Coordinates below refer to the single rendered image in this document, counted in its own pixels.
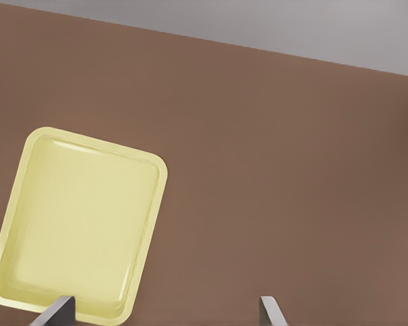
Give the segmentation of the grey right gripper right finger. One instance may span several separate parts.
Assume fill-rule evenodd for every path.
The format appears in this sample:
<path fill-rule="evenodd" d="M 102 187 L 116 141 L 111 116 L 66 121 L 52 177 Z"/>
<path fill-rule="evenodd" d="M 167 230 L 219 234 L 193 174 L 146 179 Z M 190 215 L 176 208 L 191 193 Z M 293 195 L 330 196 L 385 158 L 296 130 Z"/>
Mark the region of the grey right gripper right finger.
<path fill-rule="evenodd" d="M 287 326 L 287 321 L 272 296 L 260 296 L 260 326 Z"/>

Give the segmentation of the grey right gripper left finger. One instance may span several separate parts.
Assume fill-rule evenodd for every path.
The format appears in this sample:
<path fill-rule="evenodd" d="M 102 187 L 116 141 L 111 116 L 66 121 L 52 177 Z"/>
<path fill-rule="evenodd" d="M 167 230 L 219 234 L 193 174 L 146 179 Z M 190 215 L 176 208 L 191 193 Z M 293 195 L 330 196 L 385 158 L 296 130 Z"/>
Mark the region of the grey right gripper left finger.
<path fill-rule="evenodd" d="M 29 326 L 75 326 L 75 322 L 75 298 L 74 296 L 62 296 Z"/>

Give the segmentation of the pale yellow rectangular tray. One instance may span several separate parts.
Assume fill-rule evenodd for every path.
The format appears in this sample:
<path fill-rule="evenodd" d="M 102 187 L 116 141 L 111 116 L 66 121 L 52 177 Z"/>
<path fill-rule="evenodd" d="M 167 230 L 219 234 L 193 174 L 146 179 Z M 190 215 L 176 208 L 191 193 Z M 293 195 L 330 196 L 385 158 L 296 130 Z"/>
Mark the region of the pale yellow rectangular tray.
<path fill-rule="evenodd" d="M 157 155 L 51 127 L 26 139 L 0 231 L 0 304 L 78 321 L 131 315 L 168 171 Z"/>

